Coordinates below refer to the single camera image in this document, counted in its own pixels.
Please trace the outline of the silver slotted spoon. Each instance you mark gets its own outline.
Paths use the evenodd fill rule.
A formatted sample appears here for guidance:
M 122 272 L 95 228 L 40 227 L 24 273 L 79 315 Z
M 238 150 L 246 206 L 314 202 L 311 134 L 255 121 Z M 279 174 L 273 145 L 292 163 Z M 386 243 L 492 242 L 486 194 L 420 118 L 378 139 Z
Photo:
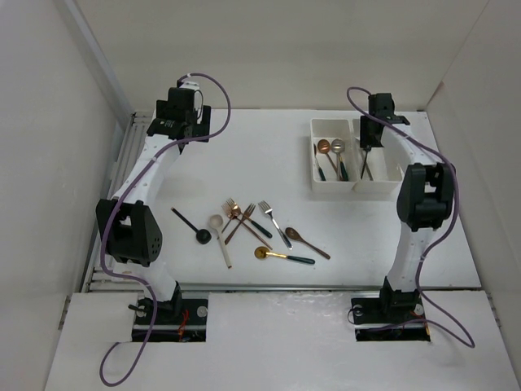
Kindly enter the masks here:
M 343 152 L 345 151 L 345 143 L 343 140 L 336 138 L 331 143 L 331 150 L 336 154 L 338 165 L 339 165 L 339 177 L 347 182 L 348 173 L 343 160 Z

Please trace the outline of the copper long spoon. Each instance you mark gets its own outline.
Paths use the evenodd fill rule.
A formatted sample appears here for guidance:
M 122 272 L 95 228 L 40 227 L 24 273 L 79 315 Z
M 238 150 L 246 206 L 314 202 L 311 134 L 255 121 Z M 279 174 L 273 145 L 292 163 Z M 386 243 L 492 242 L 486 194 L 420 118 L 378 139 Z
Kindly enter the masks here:
M 330 162 L 333 170 L 335 171 L 335 175 L 337 177 L 338 180 L 341 179 L 341 174 L 339 173 L 339 169 L 337 167 L 337 164 L 332 160 L 332 157 L 331 157 L 331 144 L 330 142 L 327 140 L 327 139 L 320 139 L 317 143 L 317 149 L 318 151 L 323 154 L 327 159 L 328 161 Z

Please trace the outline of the silver fork dark handle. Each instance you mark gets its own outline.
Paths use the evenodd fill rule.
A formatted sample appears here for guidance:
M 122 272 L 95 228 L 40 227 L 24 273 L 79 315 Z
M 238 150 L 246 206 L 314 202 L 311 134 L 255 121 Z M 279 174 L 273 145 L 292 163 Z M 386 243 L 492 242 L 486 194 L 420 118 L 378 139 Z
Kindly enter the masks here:
M 277 223 L 276 219 L 274 218 L 273 209 L 271 208 L 271 206 L 264 200 L 259 202 L 258 205 L 259 205 L 260 209 L 262 210 L 263 214 L 265 214 L 266 216 L 269 217 L 270 221 L 273 223 L 274 227 L 276 228 L 279 236 L 281 237 L 281 239 L 282 239 L 283 243 L 286 245 L 286 247 L 289 250 L 292 250 L 293 246 L 292 246 L 290 240 L 288 239 L 288 237 L 286 236 L 286 234 L 280 228 L 280 225 Z

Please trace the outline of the brown wooden spoon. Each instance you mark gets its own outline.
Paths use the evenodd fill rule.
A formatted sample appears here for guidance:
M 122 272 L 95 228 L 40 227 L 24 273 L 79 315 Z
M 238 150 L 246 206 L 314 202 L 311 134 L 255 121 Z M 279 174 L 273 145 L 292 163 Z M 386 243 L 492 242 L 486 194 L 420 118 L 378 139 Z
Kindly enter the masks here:
M 302 243 L 302 244 L 306 245 L 307 247 L 311 248 L 314 252 L 319 254 L 321 257 L 323 257 L 327 260 L 331 259 L 331 256 L 328 253 L 324 252 L 320 248 L 312 245 L 309 241 L 305 240 L 296 229 L 294 229 L 292 227 L 287 227 L 285 229 L 285 234 L 289 239 Z

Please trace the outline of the black fork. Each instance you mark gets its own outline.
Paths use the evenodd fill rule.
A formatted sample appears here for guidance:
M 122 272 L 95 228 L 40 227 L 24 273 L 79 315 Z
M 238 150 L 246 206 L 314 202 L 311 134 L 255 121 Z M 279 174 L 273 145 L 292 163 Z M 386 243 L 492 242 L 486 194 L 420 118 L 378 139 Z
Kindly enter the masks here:
M 371 172 L 368 166 L 368 154 L 371 151 L 371 147 L 365 147 L 360 150 L 361 156 L 363 157 L 361 165 L 361 178 L 364 178 L 364 174 L 369 174 L 371 178 Z

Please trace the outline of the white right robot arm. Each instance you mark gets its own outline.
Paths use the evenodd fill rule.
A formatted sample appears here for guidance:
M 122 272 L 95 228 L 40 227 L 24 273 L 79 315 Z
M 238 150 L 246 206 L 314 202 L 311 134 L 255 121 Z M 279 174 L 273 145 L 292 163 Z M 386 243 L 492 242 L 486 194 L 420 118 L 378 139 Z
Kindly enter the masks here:
M 396 200 L 401 233 L 392 268 L 376 298 L 352 300 L 354 323 L 397 324 L 410 321 L 421 304 L 418 272 L 435 232 L 453 208 L 454 185 L 449 165 L 414 139 L 410 122 L 395 114 L 389 93 L 370 94 L 361 117 L 361 146 L 381 147 L 404 177 Z

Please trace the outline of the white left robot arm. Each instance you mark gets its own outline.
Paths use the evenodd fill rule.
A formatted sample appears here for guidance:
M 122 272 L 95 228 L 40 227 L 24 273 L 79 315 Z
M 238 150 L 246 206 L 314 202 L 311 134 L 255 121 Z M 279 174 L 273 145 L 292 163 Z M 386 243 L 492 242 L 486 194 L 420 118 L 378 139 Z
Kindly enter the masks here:
M 102 239 L 101 266 L 107 257 L 122 265 L 109 274 L 143 283 L 139 307 L 149 319 L 177 321 L 182 313 L 178 282 L 160 260 L 163 235 L 151 206 L 188 139 L 209 134 L 211 108 L 203 104 L 199 85 L 181 81 L 156 103 L 144 146 L 129 176 L 110 199 L 100 200 L 96 218 Z

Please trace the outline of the white fork container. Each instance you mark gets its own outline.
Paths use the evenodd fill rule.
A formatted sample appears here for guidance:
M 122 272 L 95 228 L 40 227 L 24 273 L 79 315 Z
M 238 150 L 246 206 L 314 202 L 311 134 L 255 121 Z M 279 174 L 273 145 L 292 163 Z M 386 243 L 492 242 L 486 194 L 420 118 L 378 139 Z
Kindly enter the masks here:
M 352 121 L 353 135 L 355 138 L 354 155 L 359 174 L 361 174 L 362 157 L 360 150 L 360 120 Z M 390 194 L 400 186 L 403 173 L 400 166 L 388 155 L 383 147 L 372 148 L 369 153 L 369 166 L 374 180 L 367 177 L 358 180 L 354 190 L 358 193 Z

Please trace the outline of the white spoon container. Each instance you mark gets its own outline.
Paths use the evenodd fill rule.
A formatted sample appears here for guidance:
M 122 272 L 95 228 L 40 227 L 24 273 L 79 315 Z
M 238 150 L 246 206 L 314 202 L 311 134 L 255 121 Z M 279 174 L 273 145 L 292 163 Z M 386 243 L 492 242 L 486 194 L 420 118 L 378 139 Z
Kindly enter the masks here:
M 317 145 L 320 139 L 327 139 L 330 144 L 336 138 L 345 143 L 345 151 L 343 152 L 343 160 L 348 173 L 348 181 L 338 180 L 328 159 L 317 150 L 317 159 L 326 176 L 326 181 L 322 182 L 317 171 L 313 155 L 313 143 Z M 309 154 L 311 165 L 311 189 L 317 194 L 347 194 L 354 191 L 360 174 L 355 161 L 354 155 L 354 135 L 351 122 L 347 119 L 325 119 L 313 118 L 310 120 L 309 135 Z M 331 150 L 332 160 L 337 164 L 336 154 Z

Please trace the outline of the copper fork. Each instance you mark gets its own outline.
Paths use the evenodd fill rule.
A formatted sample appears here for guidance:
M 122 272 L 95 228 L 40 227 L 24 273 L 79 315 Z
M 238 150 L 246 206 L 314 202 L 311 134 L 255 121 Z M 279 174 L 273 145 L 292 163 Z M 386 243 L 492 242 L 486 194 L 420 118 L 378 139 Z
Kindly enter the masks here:
M 228 222 L 224 225 L 221 232 L 224 232 L 231 221 L 236 218 L 241 212 L 238 204 L 232 199 L 229 198 L 223 205 L 222 209 L 225 212 L 226 216 L 229 218 Z

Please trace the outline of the small copper spoon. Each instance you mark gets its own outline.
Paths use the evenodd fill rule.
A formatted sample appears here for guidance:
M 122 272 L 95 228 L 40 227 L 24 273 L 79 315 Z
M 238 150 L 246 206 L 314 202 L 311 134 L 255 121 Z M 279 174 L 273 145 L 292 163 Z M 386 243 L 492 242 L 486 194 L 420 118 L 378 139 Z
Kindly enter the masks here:
M 239 224 L 233 229 L 233 231 L 229 234 L 229 236 L 227 237 L 227 239 L 225 240 L 225 244 L 228 244 L 231 239 L 233 238 L 234 236 L 234 233 L 238 230 L 238 228 L 240 226 L 243 226 L 247 231 L 250 232 L 251 235 L 253 235 L 254 237 L 256 237 L 265 247 L 267 247 L 268 249 L 272 250 L 273 248 L 264 240 L 262 239 L 251 227 L 249 227 L 245 220 L 246 219 L 249 219 L 250 216 L 252 215 L 253 211 L 255 209 L 255 205 L 254 204 L 250 204 L 244 211 L 237 207 L 237 208 L 233 208 L 232 209 L 232 216 L 236 219 L 239 218 L 239 216 L 243 216 L 242 219 L 239 220 Z

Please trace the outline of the white ceramic spoon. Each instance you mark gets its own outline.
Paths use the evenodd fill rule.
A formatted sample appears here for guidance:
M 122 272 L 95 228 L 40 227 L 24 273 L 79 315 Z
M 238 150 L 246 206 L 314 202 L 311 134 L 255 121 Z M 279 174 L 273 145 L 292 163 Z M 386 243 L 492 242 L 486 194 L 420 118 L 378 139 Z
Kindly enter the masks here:
M 226 248 L 225 240 L 222 236 L 222 228 L 224 227 L 224 220 L 220 214 L 213 214 L 208 219 L 209 226 L 217 233 L 217 240 L 219 242 L 219 245 L 221 247 L 221 251 L 225 260 L 226 267 L 228 269 L 232 268 L 232 263 L 230 260 L 230 255 L 228 253 L 228 250 Z

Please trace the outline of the black ladle spoon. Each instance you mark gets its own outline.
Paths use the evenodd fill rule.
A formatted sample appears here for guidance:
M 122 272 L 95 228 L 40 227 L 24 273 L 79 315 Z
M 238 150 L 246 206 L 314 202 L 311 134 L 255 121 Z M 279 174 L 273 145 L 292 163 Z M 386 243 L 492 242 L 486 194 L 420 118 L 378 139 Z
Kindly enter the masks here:
M 196 241 L 199 244 L 205 245 L 208 244 L 211 239 L 212 235 L 207 229 L 199 229 L 197 228 L 192 222 L 190 222 L 184 215 L 182 215 L 177 209 L 171 208 L 171 211 L 178 216 L 185 224 L 188 225 L 189 228 L 193 230 L 195 233 Z

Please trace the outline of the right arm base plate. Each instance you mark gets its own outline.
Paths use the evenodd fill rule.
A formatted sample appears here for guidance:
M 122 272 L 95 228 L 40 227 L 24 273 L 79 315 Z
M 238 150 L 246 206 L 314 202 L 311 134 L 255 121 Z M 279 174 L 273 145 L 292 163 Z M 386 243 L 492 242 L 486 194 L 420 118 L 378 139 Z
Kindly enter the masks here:
M 430 342 L 422 321 L 422 301 L 417 291 L 363 292 L 351 298 L 352 322 L 357 342 Z

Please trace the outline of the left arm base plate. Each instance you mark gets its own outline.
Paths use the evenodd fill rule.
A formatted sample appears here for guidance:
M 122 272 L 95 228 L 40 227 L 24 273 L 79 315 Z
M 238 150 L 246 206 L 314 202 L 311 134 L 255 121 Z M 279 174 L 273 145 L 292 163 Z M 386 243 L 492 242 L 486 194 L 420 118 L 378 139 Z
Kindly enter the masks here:
M 151 299 L 142 298 L 129 305 L 135 312 L 131 331 L 132 342 L 143 342 L 152 316 Z M 183 299 L 179 312 L 159 308 L 149 338 L 150 342 L 205 342 L 208 320 L 208 299 Z

